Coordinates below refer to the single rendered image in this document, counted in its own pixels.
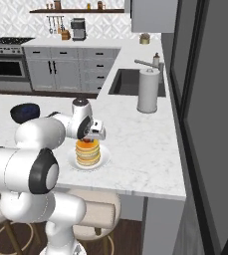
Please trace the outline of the white paper towel roll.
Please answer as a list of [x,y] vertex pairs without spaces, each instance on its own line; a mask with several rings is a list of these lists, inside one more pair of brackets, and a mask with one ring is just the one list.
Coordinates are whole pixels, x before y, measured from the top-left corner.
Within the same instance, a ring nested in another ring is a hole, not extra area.
[[141,69],[139,71],[137,110],[144,114],[157,111],[157,95],[159,74],[157,69]]

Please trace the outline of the dark sink basin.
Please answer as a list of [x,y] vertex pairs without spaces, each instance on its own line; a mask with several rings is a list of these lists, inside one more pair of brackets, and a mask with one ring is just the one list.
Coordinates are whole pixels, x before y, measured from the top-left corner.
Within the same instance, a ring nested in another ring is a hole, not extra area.
[[137,96],[138,85],[138,69],[118,69],[109,90],[109,94],[118,96]]

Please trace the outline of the dark blue bowl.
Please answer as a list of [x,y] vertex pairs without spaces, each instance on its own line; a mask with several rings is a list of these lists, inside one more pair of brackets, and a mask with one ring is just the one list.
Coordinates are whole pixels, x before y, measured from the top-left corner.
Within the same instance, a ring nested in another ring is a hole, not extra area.
[[40,107],[33,103],[17,105],[10,110],[10,116],[15,123],[20,125],[38,118],[40,116]]

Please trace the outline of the grey coffee machine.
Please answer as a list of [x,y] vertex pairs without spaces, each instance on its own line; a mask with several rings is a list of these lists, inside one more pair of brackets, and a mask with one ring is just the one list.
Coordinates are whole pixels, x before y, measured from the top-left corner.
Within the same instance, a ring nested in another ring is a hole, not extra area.
[[73,18],[71,20],[74,41],[84,41],[87,38],[86,21],[84,18]]

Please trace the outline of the dark wooden wall shelf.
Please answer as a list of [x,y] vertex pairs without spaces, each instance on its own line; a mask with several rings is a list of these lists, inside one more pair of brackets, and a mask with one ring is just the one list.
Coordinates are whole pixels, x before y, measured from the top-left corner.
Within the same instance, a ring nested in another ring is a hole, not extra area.
[[124,9],[37,9],[32,10],[29,13],[37,14],[37,13],[124,13]]

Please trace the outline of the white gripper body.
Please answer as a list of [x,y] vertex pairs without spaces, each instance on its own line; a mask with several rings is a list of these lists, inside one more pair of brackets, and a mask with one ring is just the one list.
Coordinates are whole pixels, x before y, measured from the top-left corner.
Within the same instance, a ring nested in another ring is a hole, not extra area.
[[94,123],[91,126],[89,133],[86,135],[86,139],[105,140],[106,135],[107,133],[104,123],[99,120],[94,120]]

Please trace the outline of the grey wall cupboard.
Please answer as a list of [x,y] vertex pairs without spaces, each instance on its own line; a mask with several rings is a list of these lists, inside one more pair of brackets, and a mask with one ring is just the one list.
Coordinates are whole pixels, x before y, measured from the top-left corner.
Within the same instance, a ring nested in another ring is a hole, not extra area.
[[173,33],[178,0],[131,0],[133,33]]

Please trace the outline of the grey base cupboard run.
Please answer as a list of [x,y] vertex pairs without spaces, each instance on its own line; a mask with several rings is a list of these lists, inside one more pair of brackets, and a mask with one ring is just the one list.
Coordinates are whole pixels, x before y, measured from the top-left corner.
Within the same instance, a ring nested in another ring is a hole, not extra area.
[[119,52],[118,48],[24,48],[35,91],[97,94]]

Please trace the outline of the grey fridge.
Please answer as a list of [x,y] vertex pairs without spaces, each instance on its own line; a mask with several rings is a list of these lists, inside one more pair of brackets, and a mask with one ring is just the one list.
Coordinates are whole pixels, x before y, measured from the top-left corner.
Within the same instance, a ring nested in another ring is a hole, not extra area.
[[161,41],[186,189],[173,255],[228,255],[228,0],[178,0]]

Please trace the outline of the silver tap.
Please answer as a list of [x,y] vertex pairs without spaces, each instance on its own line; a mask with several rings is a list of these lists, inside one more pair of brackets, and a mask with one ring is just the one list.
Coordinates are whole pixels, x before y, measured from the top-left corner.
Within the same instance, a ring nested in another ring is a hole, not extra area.
[[163,79],[163,67],[164,67],[164,64],[161,63],[160,61],[159,61],[159,66],[158,66],[158,67],[154,66],[154,65],[152,64],[152,62],[149,63],[149,62],[145,62],[145,61],[141,61],[141,60],[135,60],[135,62],[136,62],[137,64],[142,64],[142,65],[145,65],[145,66],[148,66],[148,67],[152,67],[152,68],[154,68],[154,69],[157,69],[157,70],[160,72],[159,79],[160,79],[160,80]]

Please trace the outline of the white plate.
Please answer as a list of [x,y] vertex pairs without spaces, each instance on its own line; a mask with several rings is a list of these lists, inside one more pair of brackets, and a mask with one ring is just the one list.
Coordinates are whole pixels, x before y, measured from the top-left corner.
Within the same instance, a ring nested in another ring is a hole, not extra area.
[[90,166],[84,166],[84,165],[80,165],[77,162],[76,151],[73,149],[68,155],[68,163],[73,169],[76,169],[76,170],[85,171],[85,170],[100,169],[101,167],[108,164],[111,160],[111,153],[109,149],[103,144],[100,145],[100,153],[101,153],[101,158],[96,164],[90,165]]

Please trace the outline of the steel oven with hob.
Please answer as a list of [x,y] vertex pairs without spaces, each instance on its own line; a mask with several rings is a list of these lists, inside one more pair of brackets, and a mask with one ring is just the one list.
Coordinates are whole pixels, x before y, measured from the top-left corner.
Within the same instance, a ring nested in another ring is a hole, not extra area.
[[22,45],[32,37],[0,37],[0,91],[31,92],[31,81]]

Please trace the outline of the rail with hanging tools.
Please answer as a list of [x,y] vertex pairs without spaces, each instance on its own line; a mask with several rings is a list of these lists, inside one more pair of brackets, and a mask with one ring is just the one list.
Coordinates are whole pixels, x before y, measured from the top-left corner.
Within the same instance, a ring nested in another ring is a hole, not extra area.
[[48,16],[49,33],[61,34],[65,30],[63,16]]

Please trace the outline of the stack of pancakes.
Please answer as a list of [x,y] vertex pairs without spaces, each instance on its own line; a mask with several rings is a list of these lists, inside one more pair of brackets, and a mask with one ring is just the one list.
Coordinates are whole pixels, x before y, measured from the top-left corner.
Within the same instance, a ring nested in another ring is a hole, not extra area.
[[78,140],[76,142],[77,162],[83,166],[92,166],[101,159],[100,143],[97,139],[90,141]]

